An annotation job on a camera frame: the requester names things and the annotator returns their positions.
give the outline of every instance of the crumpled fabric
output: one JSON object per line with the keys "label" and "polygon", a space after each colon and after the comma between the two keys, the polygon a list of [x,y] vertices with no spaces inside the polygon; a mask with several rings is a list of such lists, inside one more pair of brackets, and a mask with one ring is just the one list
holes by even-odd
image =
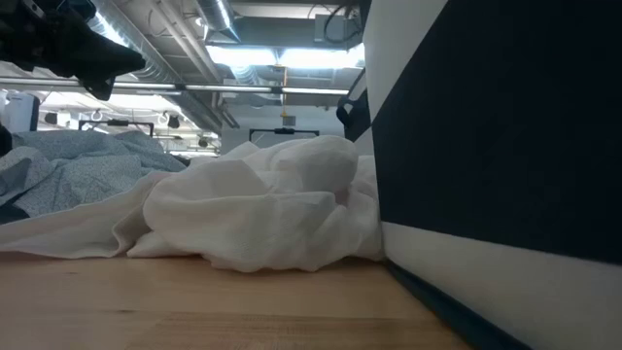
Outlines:
{"label": "crumpled fabric", "polygon": [[24,132],[13,146],[0,157],[0,206],[16,198],[33,218],[126,192],[154,170],[186,168],[140,131]]}
{"label": "crumpled fabric", "polygon": [[244,144],[129,192],[2,227],[0,251],[58,258],[200,255],[214,267],[315,271],[383,257],[373,157],[340,137]]}

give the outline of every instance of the blue patterned fabric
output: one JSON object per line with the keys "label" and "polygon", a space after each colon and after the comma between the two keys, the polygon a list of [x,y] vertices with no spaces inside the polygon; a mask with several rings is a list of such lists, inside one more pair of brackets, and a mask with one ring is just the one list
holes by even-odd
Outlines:
{"label": "blue patterned fabric", "polygon": [[186,168],[140,131],[24,132],[13,147],[0,158],[0,206],[17,199],[14,206],[30,217],[128,191],[153,170]]}

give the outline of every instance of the white sheet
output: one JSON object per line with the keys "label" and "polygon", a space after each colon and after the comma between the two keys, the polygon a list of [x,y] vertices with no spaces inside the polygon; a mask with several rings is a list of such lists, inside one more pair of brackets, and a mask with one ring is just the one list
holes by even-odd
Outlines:
{"label": "white sheet", "polygon": [[340,137],[244,144],[129,192],[0,227],[0,251],[57,258],[198,254],[239,271],[382,258],[373,157]]}

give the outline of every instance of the dark navy panel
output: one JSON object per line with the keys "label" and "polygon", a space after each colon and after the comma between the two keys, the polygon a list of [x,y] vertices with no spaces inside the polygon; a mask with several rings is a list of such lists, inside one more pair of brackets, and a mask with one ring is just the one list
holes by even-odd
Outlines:
{"label": "dark navy panel", "polygon": [[337,118],[343,123],[344,136],[354,142],[371,127],[367,89],[358,100],[352,101],[352,109],[347,112],[343,106],[337,108]]}
{"label": "dark navy panel", "polygon": [[621,16],[450,0],[373,122],[382,219],[622,263]]}

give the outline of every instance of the wooden floor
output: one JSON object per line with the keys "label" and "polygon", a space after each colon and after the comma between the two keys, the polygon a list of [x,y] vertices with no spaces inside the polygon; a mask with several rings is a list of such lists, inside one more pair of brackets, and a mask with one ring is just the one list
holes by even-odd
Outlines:
{"label": "wooden floor", "polygon": [[0,349],[467,349],[378,264],[0,259]]}

